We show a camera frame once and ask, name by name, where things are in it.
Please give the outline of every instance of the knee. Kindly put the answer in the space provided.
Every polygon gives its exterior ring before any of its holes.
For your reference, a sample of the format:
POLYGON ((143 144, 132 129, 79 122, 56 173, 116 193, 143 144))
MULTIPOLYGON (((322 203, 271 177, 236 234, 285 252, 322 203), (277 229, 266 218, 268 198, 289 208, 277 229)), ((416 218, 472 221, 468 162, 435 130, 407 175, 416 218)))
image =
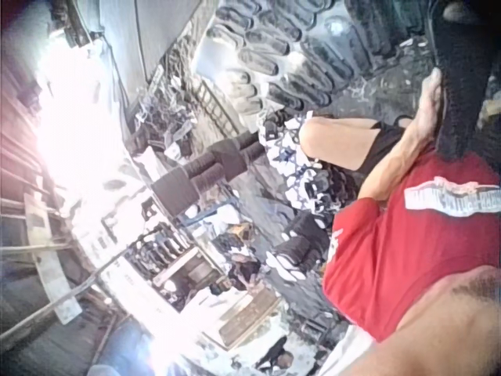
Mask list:
POLYGON ((299 129, 299 144, 303 153, 310 158, 315 158, 315 145, 317 144, 318 124, 315 118, 306 121, 299 129))

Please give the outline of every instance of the black shorts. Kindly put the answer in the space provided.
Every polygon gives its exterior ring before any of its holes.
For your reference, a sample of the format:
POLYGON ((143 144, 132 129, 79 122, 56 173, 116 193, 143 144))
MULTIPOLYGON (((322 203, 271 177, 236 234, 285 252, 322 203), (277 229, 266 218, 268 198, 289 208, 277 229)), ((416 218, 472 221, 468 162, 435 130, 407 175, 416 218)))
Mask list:
POLYGON ((369 149, 366 159, 357 170, 357 172, 368 175, 374 167, 384 158, 386 154, 393 149, 393 146, 402 138, 405 129, 397 125, 389 125, 379 121, 372 129, 380 129, 374 140, 373 145, 369 149))

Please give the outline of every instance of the red shirt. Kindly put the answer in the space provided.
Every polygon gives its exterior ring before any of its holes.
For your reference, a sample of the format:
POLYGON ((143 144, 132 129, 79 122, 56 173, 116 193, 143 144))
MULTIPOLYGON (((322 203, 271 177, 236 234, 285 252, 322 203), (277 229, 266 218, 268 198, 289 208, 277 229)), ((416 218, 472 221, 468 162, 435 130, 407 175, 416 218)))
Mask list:
POLYGON ((387 211, 363 198, 336 215, 326 297, 380 342, 441 278, 499 267, 498 185, 498 175, 476 154, 453 163, 433 151, 422 155, 387 211), (464 185, 469 182, 481 186, 464 185))

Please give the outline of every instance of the printed label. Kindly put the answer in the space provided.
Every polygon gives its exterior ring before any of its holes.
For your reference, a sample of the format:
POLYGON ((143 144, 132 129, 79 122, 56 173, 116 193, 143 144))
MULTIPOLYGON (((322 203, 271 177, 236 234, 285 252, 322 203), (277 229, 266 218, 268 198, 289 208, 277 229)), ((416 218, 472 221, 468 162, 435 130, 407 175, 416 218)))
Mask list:
POLYGON ((501 212, 501 189, 476 182, 456 184, 442 177, 404 191, 405 208, 433 209, 451 217, 501 212))

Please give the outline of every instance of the leg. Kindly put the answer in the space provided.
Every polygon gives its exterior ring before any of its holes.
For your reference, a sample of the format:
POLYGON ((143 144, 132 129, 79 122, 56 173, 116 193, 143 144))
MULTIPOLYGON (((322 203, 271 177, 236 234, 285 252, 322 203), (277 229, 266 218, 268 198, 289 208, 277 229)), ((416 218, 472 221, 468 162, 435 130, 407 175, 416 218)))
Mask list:
POLYGON ((301 149, 310 158, 358 170, 380 132, 371 129, 371 119, 326 119, 314 117, 301 127, 301 149))

